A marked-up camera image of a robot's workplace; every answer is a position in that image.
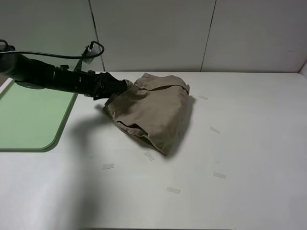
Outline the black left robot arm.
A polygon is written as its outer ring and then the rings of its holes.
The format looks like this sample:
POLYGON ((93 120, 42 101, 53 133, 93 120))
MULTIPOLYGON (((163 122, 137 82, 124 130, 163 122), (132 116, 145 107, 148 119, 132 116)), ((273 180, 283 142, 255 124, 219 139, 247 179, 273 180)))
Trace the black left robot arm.
POLYGON ((90 62, 103 54, 105 48, 97 41, 86 46, 81 56, 64 56, 32 51, 17 51, 5 40, 0 41, 0 73, 30 89, 52 89, 91 97, 94 100, 109 98, 127 90, 125 80, 117 80, 110 73, 82 71, 82 63, 90 62), (74 70, 68 65, 56 67, 26 55, 40 55, 52 58, 76 59, 74 70))

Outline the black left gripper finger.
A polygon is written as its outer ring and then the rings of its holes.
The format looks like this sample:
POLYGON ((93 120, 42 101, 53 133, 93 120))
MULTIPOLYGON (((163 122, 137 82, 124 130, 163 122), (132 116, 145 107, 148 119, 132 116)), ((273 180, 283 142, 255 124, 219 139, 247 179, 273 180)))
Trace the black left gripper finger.
POLYGON ((130 88, 129 80, 118 80, 113 82, 113 93, 121 94, 130 88))

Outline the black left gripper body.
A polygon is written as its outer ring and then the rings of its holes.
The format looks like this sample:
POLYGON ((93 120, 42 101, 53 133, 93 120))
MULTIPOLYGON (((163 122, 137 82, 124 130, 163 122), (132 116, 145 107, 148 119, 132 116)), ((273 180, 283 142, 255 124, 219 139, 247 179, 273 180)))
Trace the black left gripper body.
POLYGON ((77 71, 74 74, 77 78, 72 86, 73 93, 91 97, 93 100, 109 98, 113 94, 120 93, 120 80, 108 72, 77 71))

